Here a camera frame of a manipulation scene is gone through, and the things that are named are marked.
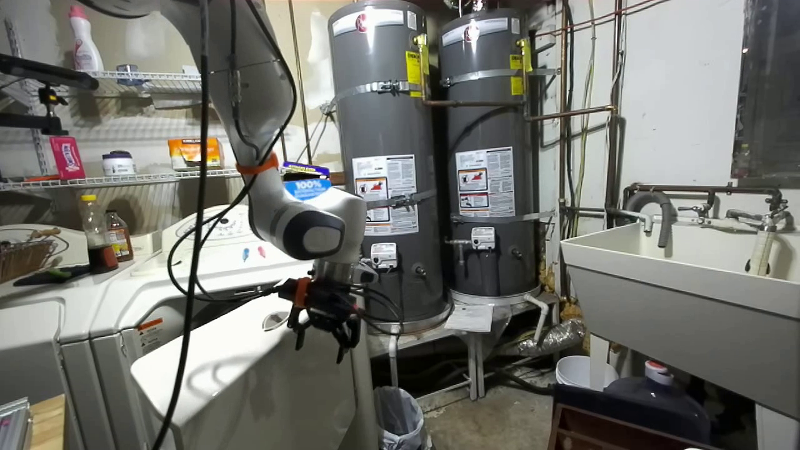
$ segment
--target water heater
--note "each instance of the water heater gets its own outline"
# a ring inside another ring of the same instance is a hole
[[[388,323],[445,313],[432,121],[420,102],[425,27],[428,18],[400,0],[363,0],[330,18],[346,181],[367,202],[363,256],[392,303],[373,305]]]
[[[457,18],[442,27],[447,91],[447,186],[453,291],[515,296],[535,287],[535,155],[523,116],[526,36],[515,11]]]

